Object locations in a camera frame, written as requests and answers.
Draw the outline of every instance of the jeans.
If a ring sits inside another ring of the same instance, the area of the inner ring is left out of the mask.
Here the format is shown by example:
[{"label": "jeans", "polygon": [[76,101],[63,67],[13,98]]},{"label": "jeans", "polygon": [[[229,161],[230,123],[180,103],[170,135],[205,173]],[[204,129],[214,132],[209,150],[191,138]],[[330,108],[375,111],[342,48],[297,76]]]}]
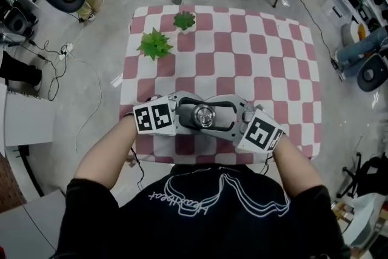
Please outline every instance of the jeans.
[{"label": "jeans", "polygon": [[369,58],[364,54],[378,53],[384,43],[388,43],[388,33],[385,27],[380,27],[363,40],[338,51],[336,55],[338,65],[343,70],[345,77],[357,76],[358,71]]}]

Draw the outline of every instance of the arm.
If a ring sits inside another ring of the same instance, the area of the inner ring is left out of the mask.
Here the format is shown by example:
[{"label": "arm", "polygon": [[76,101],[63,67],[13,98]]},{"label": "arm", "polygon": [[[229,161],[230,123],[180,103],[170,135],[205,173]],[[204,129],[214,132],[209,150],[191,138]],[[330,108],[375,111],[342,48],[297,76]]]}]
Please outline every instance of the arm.
[{"label": "arm", "polygon": [[273,151],[284,190],[295,197],[315,186],[323,185],[318,171],[286,136],[282,135]]},{"label": "arm", "polygon": [[123,118],[86,153],[74,178],[96,181],[111,189],[137,134],[133,116]]}]

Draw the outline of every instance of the metal cylinder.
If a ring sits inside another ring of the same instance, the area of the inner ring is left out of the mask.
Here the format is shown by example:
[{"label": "metal cylinder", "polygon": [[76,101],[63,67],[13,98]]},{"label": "metal cylinder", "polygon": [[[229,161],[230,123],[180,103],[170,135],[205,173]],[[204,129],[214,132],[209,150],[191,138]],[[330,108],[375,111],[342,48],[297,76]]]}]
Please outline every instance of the metal cylinder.
[{"label": "metal cylinder", "polygon": [[192,118],[196,126],[207,128],[215,123],[216,112],[208,105],[199,104],[194,107]]}]

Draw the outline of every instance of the green plant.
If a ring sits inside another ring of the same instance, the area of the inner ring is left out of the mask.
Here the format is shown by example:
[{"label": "green plant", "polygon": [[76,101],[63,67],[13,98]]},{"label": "green plant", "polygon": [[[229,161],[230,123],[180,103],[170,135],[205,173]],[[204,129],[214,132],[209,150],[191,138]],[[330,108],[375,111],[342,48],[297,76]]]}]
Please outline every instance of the green plant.
[{"label": "green plant", "polygon": [[181,30],[186,30],[195,24],[194,19],[194,14],[190,12],[179,12],[177,15],[174,16],[174,25],[179,27]]},{"label": "green plant", "polygon": [[151,33],[143,33],[141,45],[137,51],[143,51],[145,56],[149,56],[154,61],[156,57],[162,58],[171,54],[169,50],[173,47],[167,43],[168,38],[152,28]]}]

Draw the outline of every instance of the white cable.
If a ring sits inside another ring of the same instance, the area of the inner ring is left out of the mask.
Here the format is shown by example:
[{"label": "white cable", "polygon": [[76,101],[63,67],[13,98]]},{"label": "white cable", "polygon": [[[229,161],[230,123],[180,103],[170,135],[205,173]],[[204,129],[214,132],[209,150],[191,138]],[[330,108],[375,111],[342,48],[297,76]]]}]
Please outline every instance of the white cable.
[{"label": "white cable", "polygon": [[95,73],[95,75],[96,75],[96,77],[97,77],[98,86],[99,86],[99,102],[98,102],[98,105],[97,105],[96,109],[93,111],[93,113],[86,119],[85,123],[80,127],[80,129],[78,130],[77,135],[75,136],[75,150],[76,150],[76,152],[78,153],[78,148],[77,148],[77,138],[78,138],[78,135],[79,135],[79,133],[81,133],[81,130],[82,130],[82,129],[84,128],[84,126],[88,123],[88,121],[91,119],[91,117],[92,117],[92,116],[97,112],[97,110],[99,109],[99,107],[100,107],[100,105],[101,105],[101,101],[102,101],[102,91],[101,91],[101,82],[100,82],[100,80],[99,80],[99,78],[98,78],[98,75],[97,75],[96,70],[94,69],[94,67],[93,67],[90,63],[88,63],[87,61],[83,61],[83,60],[81,60],[81,59],[75,58],[75,57],[74,57],[73,55],[71,55],[71,54],[69,54],[69,55],[70,55],[73,59],[75,59],[76,61],[83,62],[83,63],[89,65],[89,66],[92,68],[93,72]]},{"label": "white cable", "polygon": [[73,42],[73,45],[75,45],[75,44],[81,39],[82,32],[84,31],[84,28],[85,28],[85,24],[82,23],[82,29],[81,29],[81,31],[79,32],[79,36],[78,36],[77,40]]}]

